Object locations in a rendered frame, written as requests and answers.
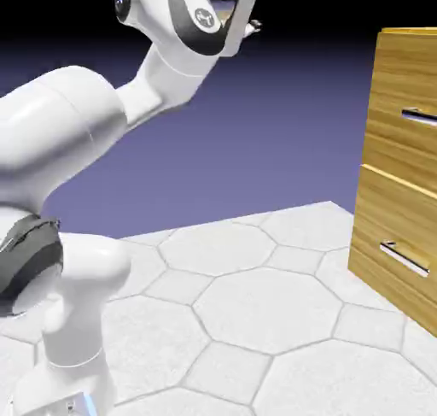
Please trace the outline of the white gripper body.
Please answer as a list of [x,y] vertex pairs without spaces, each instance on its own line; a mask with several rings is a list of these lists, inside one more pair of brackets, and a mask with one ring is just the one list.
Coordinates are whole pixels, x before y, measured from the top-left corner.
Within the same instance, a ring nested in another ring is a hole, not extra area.
[[234,6],[230,18],[225,22],[226,39],[221,57],[232,57],[237,54],[244,39],[245,26],[250,17],[256,0],[233,0]]

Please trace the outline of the light wood cabinet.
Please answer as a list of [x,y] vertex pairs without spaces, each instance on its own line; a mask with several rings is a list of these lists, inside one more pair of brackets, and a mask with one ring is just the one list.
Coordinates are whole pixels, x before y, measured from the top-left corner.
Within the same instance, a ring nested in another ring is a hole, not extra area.
[[437,337],[437,27],[377,36],[348,267]]

